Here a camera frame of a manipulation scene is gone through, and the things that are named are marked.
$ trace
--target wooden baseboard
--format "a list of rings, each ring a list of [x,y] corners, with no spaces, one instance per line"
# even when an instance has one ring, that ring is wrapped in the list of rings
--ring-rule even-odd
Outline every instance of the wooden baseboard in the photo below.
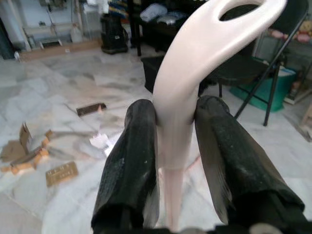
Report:
[[[101,40],[91,40],[84,41],[79,43],[72,43],[64,46],[55,46],[46,49],[33,50],[30,52],[22,52],[19,55],[19,58],[23,62],[42,59],[50,56],[64,55],[68,53],[74,53],[84,50],[96,49],[101,46]]]

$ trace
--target small wooden plank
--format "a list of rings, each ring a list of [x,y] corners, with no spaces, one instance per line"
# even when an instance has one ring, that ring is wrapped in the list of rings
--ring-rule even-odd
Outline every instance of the small wooden plank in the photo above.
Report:
[[[22,163],[17,166],[13,166],[11,171],[14,175],[16,175],[20,170],[25,170],[28,168],[33,168],[33,165],[30,162]]]
[[[33,167],[34,167],[35,170],[37,169],[37,165],[38,165],[39,161],[41,160],[41,158],[42,158],[41,154],[36,155],[36,157],[34,158]]]
[[[45,136],[50,140],[50,137],[52,136],[53,132],[50,129],[48,132],[45,133]]]
[[[78,175],[75,162],[69,162],[51,169],[45,173],[47,187],[59,184]]]
[[[42,149],[42,150],[40,151],[40,155],[41,155],[41,156],[48,156],[48,155],[49,155],[49,152],[48,152],[46,149]]]
[[[68,53],[74,53],[79,51],[91,50],[99,48],[101,45],[100,40],[84,41],[80,43],[72,43],[63,46],[55,46],[46,49],[33,50],[30,52],[20,53],[20,60],[23,62],[32,61],[36,59],[42,59],[51,56],[65,55]]]
[[[77,114],[79,117],[96,112],[96,111],[101,111],[103,109],[106,109],[106,105],[105,103],[97,103],[97,104],[93,104],[90,106],[85,106],[85,107],[81,107],[81,108],[77,108]]]

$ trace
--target teal container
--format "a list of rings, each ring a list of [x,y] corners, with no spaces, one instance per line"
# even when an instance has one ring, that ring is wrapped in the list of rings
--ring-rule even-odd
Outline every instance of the teal container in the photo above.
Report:
[[[284,98],[289,92],[295,78],[296,78],[296,72],[286,69],[286,68],[280,69],[279,74],[278,74],[276,90],[275,90],[275,94],[274,94],[274,98],[272,102],[271,112],[276,112],[284,108],[283,107]],[[263,81],[263,83],[260,85],[260,87],[256,91],[255,95],[258,96],[259,98],[269,101],[272,81],[273,81],[272,78],[269,78]],[[240,85],[240,87],[245,90],[251,91],[251,89],[255,85],[256,85],[256,82],[253,82],[250,84]],[[242,100],[245,100],[248,96],[248,93],[238,89],[237,87],[232,87],[230,89],[230,92]],[[266,103],[254,97],[250,100],[249,104],[262,110],[266,110],[268,106]]]

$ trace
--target white bottle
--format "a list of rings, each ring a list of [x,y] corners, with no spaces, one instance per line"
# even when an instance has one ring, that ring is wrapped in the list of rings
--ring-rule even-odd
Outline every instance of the white bottle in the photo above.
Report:
[[[73,28],[70,30],[70,37],[73,43],[82,42],[82,33],[75,23],[73,24]]]

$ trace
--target wall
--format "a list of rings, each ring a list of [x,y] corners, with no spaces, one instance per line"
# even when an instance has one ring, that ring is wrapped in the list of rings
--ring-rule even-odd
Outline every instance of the wall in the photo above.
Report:
[[[74,0],[67,1],[67,8],[51,12],[53,23],[71,22],[71,3],[74,8]],[[46,12],[47,7],[42,7],[38,0],[12,0],[24,25],[38,26],[39,21],[50,25],[50,19]],[[12,42],[23,41],[20,29],[11,12],[7,0],[0,0],[0,17],[6,27]],[[77,16],[73,13],[73,20],[77,21]]]

